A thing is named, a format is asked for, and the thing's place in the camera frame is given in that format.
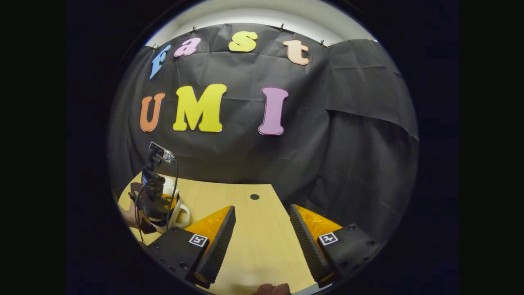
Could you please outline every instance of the pink letter i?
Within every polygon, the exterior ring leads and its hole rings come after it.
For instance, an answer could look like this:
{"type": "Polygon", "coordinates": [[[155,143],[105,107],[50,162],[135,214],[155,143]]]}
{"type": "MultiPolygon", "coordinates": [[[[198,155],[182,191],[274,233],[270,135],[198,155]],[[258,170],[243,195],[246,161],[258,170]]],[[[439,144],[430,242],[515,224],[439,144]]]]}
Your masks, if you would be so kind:
{"type": "Polygon", "coordinates": [[[280,125],[282,119],[282,106],[288,92],[276,87],[264,87],[262,92],[266,96],[266,110],[264,111],[264,122],[258,128],[262,135],[281,135],[284,127],[280,125]]]}

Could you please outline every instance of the black fabric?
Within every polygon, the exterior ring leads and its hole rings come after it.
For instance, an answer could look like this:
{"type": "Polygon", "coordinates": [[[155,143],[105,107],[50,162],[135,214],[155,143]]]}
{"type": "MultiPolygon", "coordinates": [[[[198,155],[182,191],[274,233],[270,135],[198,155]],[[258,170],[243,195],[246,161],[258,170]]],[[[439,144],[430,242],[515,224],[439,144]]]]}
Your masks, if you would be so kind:
{"type": "MultiPolygon", "coordinates": [[[[149,117],[152,117],[152,104],[149,117]]],[[[382,46],[350,40],[330,47],[289,31],[256,24],[201,28],[161,45],[144,47],[129,65],[110,118],[108,158],[119,196],[139,173],[149,142],[171,150],[179,176],[191,180],[273,185],[285,206],[304,204],[341,225],[355,222],[373,238],[388,239],[409,201],[417,170],[418,130],[403,78],[382,46]],[[255,31],[251,52],[231,52],[237,31],[255,31]],[[183,41],[202,39],[196,52],[175,58],[183,41]],[[285,40],[309,47],[308,65],[287,58],[285,40]],[[168,44],[161,69],[151,61],[168,44]],[[175,131],[176,90],[192,86],[199,98],[213,83],[227,86],[220,133],[175,131]],[[281,136],[258,133],[263,87],[286,89],[281,136]],[[139,124],[141,100],[165,93],[157,127],[139,124]]],[[[163,164],[157,172],[174,176],[163,164]]]]}

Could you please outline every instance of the mug handle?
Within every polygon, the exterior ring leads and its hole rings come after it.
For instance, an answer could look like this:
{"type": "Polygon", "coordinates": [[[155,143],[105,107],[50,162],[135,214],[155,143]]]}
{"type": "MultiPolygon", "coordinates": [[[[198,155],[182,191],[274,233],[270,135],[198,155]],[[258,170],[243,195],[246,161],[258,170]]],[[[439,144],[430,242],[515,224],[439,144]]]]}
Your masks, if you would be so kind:
{"type": "Polygon", "coordinates": [[[181,223],[175,223],[174,225],[185,228],[189,225],[189,220],[191,218],[191,214],[189,213],[189,208],[185,204],[180,204],[180,209],[184,210],[187,213],[187,216],[185,217],[185,220],[181,223]]]}

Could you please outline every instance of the foam letter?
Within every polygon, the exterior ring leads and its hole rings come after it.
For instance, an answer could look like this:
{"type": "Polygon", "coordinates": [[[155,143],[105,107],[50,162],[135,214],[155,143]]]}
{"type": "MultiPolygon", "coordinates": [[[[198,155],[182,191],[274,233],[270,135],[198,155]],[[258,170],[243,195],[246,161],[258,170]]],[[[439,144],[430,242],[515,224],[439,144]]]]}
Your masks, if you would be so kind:
{"type": "Polygon", "coordinates": [[[307,46],[302,45],[299,40],[284,41],[284,45],[288,47],[288,58],[297,65],[309,64],[309,59],[302,57],[302,50],[308,51],[307,46]]]}
{"type": "Polygon", "coordinates": [[[182,46],[174,52],[174,56],[179,57],[181,55],[191,55],[197,50],[197,45],[202,41],[200,38],[191,38],[182,43],[182,46]]]}
{"type": "Polygon", "coordinates": [[[151,132],[158,123],[158,114],[160,113],[160,104],[162,99],[166,95],[164,93],[159,93],[155,95],[155,108],[153,109],[153,119],[151,122],[147,121],[147,110],[149,109],[149,103],[151,102],[151,96],[144,97],[142,99],[142,109],[140,110],[140,128],[144,132],[151,132]]]}
{"type": "Polygon", "coordinates": [[[153,64],[153,67],[151,68],[151,75],[149,76],[149,80],[160,70],[162,65],[160,64],[163,62],[163,60],[166,58],[166,51],[171,48],[171,45],[166,46],[151,62],[153,64]]]}
{"type": "Polygon", "coordinates": [[[200,115],[202,115],[202,122],[198,125],[201,131],[222,131],[222,124],[220,124],[219,120],[220,101],[226,89],[226,85],[211,84],[204,90],[204,93],[197,102],[191,86],[180,87],[177,90],[177,119],[173,124],[173,129],[176,131],[184,131],[188,127],[184,121],[185,115],[185,117],[188,118],[189,128],[195,130],[200,115]]]}
{"type": "Polygon", "coordinates": [[[248,52],[255,47],[257,47],[257,43],[253,40],[256,40],[258,38],[257,33],[253,31],[239,31],[236,32],[233,37],[231,38],[233,42],[230,42],[229,48],[231,51],[243,51],[248,52]]]}
{"type": "Polygon", "coordinates": [[[284,99],[289,93],[276,87],[264,87],[262,92],[266,96],[266,110],[264,111],[264,122],[258,128],[262,135],[281,135],[284,127],[280,125],[282,119],[282,106],[284,99]]]}

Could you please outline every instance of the table surface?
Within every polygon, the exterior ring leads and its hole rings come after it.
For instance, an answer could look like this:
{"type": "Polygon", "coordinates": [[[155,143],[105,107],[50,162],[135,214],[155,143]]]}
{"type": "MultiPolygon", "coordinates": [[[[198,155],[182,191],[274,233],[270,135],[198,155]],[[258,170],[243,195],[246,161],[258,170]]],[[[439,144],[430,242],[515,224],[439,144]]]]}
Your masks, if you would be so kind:
{"type": "MultiPolygon", "coordinates": [[[[131,182],[140,182],[140,177],[141,173],[131,182]]],[[[225,206],[235,206],[233,235],[209,292],[252,294],[263,283],[273,286],[288,283],[294,293],[315,284],[289,215],[270,184],[224,184],[179,178],[177,188],[181,201],[189,207],[191,223],[225,206]],[[260,198],[253,200],[252,194],[260,198]]],[[[129,190],[130,183],[118,200],[124,210],[129,209],[129,190]]],[[[130,230],[140,240],[138,230],[130,230]]],[[[160,235],[143,234],[143,237],[149,245],[160,235]]]]}

